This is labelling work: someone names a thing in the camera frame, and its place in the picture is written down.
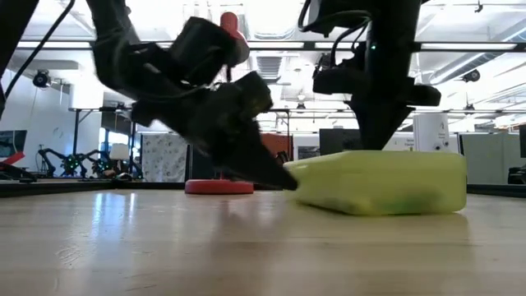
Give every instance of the pipe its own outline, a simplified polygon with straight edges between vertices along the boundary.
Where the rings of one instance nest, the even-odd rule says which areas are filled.
[[[513,25],[508,30],[493,39],[495,42],[524,42],[526,40],[526,19]],[[463,57],[435,71],[429,77],[431,85],[435,86],[462,76],[481,65],[490,62],[504,53],[467,53]]]

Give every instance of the yellow plastic jug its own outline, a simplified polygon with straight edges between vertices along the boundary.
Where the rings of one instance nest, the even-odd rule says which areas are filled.
[[[345,151],[284,165],[301,203],[350,215],[442,214],[466,205],[462,155],[413,151]]]

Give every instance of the wooden table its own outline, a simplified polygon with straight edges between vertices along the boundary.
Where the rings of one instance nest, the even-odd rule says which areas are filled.
[[[526,200],[357,218],[279,192],[0,200],[0,295],[525,295]]]

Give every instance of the red base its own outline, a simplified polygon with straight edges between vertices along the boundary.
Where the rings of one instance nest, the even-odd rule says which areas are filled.
[[[188,180],[184,192],[188,194],[252,194],[254,184],[229,180]]]

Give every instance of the black cable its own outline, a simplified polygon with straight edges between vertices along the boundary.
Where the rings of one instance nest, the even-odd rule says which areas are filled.
[[[330,49],[330,67],[336,66],[336,49],[338,48],[338,44],[347,36],[354,33],[356,30],[362,28],[358,36],[356,36],[356,39],[354,39],[353,43],[351,44],[351,49],[354,49],[354,45],[357,43],[358,39],[360,39],[360,36],[363,35],[363,32],[367,29],[367,25],[369,24],[369,20],[365,20],[360,25],[357,25],[353,28],[347,29],[344,33],[342,33],[338,38],[336,38],[335,42],[332,44],[332,48]]]
[[[33,62],[36,55],[40,52],[40,50],[44,47],[46,42],[48,42],[49,38],[51,38],[51,35],[55,32],[55,30],[58,28],[58,25],[66,18],[67,14],[72,10],[73,5],[75,5],[75,0],[70,0],[69,4],[67,4],[66,8],[64,9],[64,12],[60,16],[58,16],[57,20],[51,25],[51,28],[49,28],[48,33],[42,38],[39,45],[35,48],[33,53],[25,60],[24,64],[20,67],[18,72],[15,74],[11,82],[9,83],[9,86],[6,89],[5,98],[9,97],[9,94],[11,94],[13,88],[15,87],[16,82],[18,79],[22,76],[26,68]]]
[[[330,16],[325,16],[325,17],[322,17],[321,19],[317,19],[308,25],[303,25],[303,22],[305,21],[305,16],[307,14],[307,9],[309,8],[310,5],[311,5],[311,0],[305,0],[305,3],[303,3],[302,10],[299,13],[298,29],[300,32],[308,32],[316,28],[317,26],[332,23],[340,19],[349,18],[351,16],[364,17],[364,18],[367,18],[368,20],[371,19],[371,13],[369,13],[368,11],[356,10],[356,11],[336,12],[334,14],[331,14]]]

